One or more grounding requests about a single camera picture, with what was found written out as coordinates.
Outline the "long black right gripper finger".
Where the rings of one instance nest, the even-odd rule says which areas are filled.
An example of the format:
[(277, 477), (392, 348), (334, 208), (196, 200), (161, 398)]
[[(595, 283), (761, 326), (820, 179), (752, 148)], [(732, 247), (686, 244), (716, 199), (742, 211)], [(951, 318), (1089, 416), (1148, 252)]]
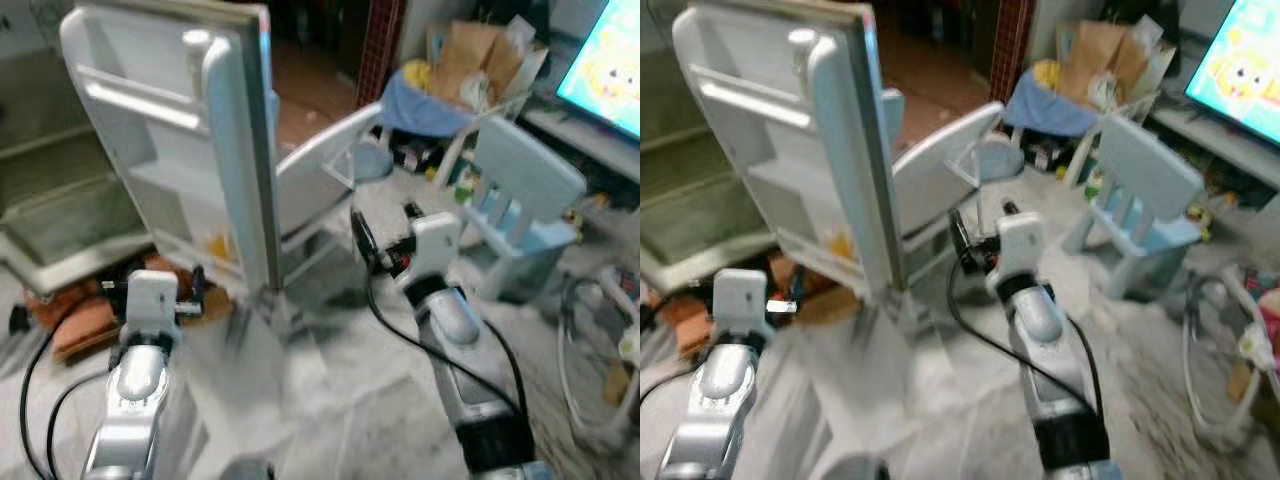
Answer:
[(357, 255), (369, 271), (379, 273), (381, 270), (381, 251), (378, 247), (376, 238), (366, 216), (352, 209), (349, 211), (349, 225)]
[(973, 251), (970, 246), (970, 239), (968, 236), (968, 229), (965, 228), (963, 215), (956, 209), (948, 210), (948, 234), (955, 250), (956, 260), (960, 262), (961, 269), (977, 269), (977, 260), (973, 257)]

